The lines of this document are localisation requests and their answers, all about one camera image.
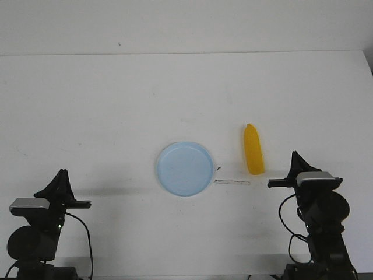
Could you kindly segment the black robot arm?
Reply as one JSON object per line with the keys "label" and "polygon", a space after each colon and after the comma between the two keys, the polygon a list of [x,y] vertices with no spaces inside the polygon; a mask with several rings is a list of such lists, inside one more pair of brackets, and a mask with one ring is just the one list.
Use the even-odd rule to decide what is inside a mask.
{"label": "black robot arm", "polygon": [[45,189],[33,197],[16,198],[9,211],[13,216],[24,217],[26,226],[16,229],[7,242],[7,252],[15,260],[8,269],[17,268],[16,279],[80,279],[75,267],[56,267],[55,259],[65,217],[79,221],[86,230],[90,255],[90,275],[94,272],[92,244],[87,225],[69,209],[89,209],[90,201],[75,199],[68,171],[61,169]]}
{"label": "black robot arm", "polygon": [[268,181],[269,188],[294,190],[297,215],[308,233],[291,236],[307,243],[311,259],[287,264],[282,279],[358,279],[342,238],[342,222],[350,213],[347,200],[336,192],[342,181],[312,167],[296,151],[292,152],[287,177]]}

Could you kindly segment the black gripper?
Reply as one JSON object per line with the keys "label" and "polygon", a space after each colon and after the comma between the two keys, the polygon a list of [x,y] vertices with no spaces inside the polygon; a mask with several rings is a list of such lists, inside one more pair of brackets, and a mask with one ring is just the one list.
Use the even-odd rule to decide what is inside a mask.
{"label": "black gripper", "polygon": [[315,181],[320,174],[320,169],[312,167],[297,151],[292,151],[288,177],[270,179],[268,188],[298,188],[304,182]]}
{"label": "black gripper", "polygon": [[[62,189],[57,190],[62,176]],[[60,169],[52,181],[41,191],[34,194],[36,198],[45,198],[49,203],[49,211],[54,223],[63,227],[68,209],[90,209],[91,201],[77,200],[73,194],[68,171]]]}

